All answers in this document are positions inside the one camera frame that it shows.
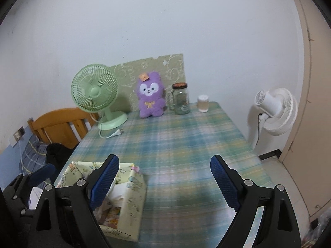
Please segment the black garment on bed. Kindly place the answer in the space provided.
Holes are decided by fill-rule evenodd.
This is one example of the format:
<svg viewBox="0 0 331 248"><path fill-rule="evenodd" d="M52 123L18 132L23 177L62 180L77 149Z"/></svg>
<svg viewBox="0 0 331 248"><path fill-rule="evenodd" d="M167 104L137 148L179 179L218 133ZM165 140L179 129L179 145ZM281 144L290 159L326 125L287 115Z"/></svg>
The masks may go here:
<svg viewBox="0 0 331 248"><path fill-rule="evenodd" d="M68 148L60 143L51 143L46 147L46 163L51 163L55 167L63 168L73 151L79 145L76 144L73 148Z"/></svg>

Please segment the purple plush toy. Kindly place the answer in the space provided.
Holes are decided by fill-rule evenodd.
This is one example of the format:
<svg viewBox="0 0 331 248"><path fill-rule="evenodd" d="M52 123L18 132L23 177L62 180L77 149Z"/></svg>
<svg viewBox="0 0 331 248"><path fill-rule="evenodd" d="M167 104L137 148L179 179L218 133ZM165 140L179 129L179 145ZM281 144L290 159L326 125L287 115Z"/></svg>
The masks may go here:
<svg viewBox="0 0 331 248"><path fill-rule="evenodd" d="M160 117L164 114L164 84L159 72L143 73L137 79L136 94L141 118Z"/></svg>

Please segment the white socks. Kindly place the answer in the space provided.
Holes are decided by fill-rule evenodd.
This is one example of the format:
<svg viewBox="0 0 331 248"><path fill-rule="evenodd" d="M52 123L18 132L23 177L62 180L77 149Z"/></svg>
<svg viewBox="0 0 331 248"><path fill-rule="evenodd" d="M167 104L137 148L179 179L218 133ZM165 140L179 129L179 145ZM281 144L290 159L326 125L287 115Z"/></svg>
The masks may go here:
<svg viewBox="0 0 331 248"><path fill-rule="evenodd" d="M111 203L120 202L124 198L126 186L127 182L118 183L114 180L106 197Z"/></svg>

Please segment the beige wooden door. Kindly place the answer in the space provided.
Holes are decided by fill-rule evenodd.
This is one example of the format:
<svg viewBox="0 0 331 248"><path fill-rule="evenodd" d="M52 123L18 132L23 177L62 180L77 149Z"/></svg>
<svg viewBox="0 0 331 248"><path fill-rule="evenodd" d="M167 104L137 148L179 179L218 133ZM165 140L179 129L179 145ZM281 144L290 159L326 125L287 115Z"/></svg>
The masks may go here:
<svg viewBox="0 0 331 248"><path fill-rule="evenodd" d="M294 0L303 35L299 110L280 161L312 221L330 208L330 27L313 0Z"/></svg>

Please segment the blue plaid pillow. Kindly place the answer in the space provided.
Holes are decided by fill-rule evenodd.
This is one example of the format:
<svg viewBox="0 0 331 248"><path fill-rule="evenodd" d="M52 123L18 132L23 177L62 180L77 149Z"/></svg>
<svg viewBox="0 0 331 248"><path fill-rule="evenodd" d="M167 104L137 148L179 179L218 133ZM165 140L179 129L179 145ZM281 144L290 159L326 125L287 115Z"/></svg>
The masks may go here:
<svg viewBox="0 0 331 248"><path fill-rule="evenodd" d="M47 145L32 135L22 151L19 168L23 175L37 171L46 165Z"/></svg>

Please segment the cotton swab container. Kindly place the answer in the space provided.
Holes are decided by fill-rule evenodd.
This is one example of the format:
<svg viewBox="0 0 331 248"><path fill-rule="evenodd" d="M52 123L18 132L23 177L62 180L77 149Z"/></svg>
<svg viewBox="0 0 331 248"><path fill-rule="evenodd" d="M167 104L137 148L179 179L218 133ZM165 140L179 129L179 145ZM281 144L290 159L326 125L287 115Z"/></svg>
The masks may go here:
<svg viewBox="0 0 331 248"><path fill-rule="evenodd" d="M208 95L199 95L197 101L198 111L201 113L206 113L209 110L209 96Z"/></svg>

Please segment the green desk fan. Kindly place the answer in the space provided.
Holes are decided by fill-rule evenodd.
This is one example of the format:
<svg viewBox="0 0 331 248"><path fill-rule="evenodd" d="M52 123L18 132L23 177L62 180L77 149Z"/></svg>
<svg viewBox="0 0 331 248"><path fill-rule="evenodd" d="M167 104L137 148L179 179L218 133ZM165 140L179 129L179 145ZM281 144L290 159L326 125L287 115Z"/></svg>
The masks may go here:
<svg viewBox="0 0 331 248"><path fill-rule="evenodd" d="M109 67L91 64L83 67L71 83L74 103L87 113L103 113L98 121L100 131L118 128L127 120L123 111L112 111L110 106L118 96L118 81Z"/></svg>

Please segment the white standing fan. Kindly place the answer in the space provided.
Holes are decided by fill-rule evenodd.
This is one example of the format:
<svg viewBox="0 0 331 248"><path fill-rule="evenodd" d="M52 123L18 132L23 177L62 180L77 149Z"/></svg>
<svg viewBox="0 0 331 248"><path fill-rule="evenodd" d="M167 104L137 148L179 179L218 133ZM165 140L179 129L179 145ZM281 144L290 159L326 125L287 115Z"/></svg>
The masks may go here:
<svg viewBox="0 0 331 248"><path fill-rule="evenodd" d="M258 154L282 149L298 115L295 96L286 88L260 90L253 103L255 135L252 147Z"/></svg>

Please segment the yellow cartoon sock pack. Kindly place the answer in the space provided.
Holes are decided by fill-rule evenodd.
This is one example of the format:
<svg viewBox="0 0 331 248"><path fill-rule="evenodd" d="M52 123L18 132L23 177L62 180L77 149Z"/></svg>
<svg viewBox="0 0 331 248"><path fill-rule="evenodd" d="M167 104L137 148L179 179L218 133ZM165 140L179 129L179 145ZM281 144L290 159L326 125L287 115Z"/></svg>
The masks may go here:
<svg viewBox="0 0 331 248"><path fill-rule="evenodd" d="M121 207L112 207L103 212L100 224L116 229L120 218Z"/></svg>

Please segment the glass mason jar mug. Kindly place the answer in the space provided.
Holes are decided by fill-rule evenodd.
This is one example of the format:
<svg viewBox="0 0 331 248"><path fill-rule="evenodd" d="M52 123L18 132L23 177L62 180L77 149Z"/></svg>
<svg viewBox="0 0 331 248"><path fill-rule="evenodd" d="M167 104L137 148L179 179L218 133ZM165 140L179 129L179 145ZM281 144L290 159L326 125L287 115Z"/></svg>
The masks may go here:
<svg viewBox="0 0 331 248"><path fill-rule="evenodd" d="M186 82L177 82L172 85L172 89L168 93L168 107L178 115L184 115L190 112L187 87Z"/></svg>

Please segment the wooden bed headboard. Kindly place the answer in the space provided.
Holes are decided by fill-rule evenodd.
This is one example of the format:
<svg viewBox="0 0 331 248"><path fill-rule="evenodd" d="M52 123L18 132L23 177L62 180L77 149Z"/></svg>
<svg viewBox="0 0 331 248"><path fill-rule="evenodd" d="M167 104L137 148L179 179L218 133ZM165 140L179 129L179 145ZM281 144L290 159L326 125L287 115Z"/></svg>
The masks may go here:
<svg viewBox="0 0 331 248"><path fill-rule="evenodd" d="M77 108L64 108L43 114L28 125L43 143L60 143L67 148L75 147L88 133L86 123L93 126L99 119L97 113L87 113Z"/></svg>

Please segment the wall power outlet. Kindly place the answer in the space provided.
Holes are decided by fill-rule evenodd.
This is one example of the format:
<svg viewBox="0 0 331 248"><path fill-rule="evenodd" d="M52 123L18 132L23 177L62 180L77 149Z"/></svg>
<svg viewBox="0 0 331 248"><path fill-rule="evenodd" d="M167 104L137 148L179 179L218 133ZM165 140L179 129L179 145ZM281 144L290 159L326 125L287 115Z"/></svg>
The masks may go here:
<svg viewBox="0 0 331 248"><path fill-rule="evenodd" d="M21 127L13 134L13 137L18 142L25 135L25 133L25 129Z"/></svg>

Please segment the patterned cardboard backdrop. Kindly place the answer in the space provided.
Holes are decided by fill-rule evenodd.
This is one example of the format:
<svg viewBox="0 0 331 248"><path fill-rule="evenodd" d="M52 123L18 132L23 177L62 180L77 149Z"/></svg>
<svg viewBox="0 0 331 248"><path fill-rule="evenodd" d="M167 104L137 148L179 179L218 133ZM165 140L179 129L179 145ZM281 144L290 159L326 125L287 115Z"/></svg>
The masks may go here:
<svg viewBox="0 0 331 248"><path fill-rule="evenodd" d="M170 92L172 84L186 81L182 54L140 59L111 66L110 70L118 81L118 96L110 109L125 113L139 109L135 90L139 75L142 73L158 72L166 92Z"/></svg>

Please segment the yellow cartoon storage box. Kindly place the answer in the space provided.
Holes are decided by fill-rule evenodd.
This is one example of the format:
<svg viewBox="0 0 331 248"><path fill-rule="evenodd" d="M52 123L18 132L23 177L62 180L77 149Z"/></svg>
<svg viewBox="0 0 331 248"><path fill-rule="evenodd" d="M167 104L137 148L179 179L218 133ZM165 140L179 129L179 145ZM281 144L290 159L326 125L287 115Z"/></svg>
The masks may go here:
<svg viewBox="0 0 331 248"><path fill-rule="evenodd" d="M118 183L127 182L124 198L120 202L111 203L106 197L102 205L95 209L95 218L99 223L104 211L112 207L121 207L116 229L103 226L100 223L99 226L106 236L137 242L146 195L143 174L139 167L133 163L120 163L114 180Z"/></svg>

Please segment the plaid tablecloth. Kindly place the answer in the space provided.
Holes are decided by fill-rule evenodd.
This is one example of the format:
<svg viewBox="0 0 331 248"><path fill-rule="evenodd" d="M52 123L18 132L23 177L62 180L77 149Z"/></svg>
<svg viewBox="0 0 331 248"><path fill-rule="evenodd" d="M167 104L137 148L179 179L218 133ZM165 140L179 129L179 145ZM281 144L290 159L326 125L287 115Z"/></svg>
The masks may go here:
<svg viewBox="0 0 331 248"><path fill-rule="evenodd" d="M141 119L132 112L123 133L102 139L97 128L79 143L71 161L102 162L110 154L134 163L147 189L137 242L111 238L113 247L216 247L235 211L210 170L221 155L230 168L256 185L273 183L239 129L218 103L207 113L192 106L186 115L166 111Z"/></svg>

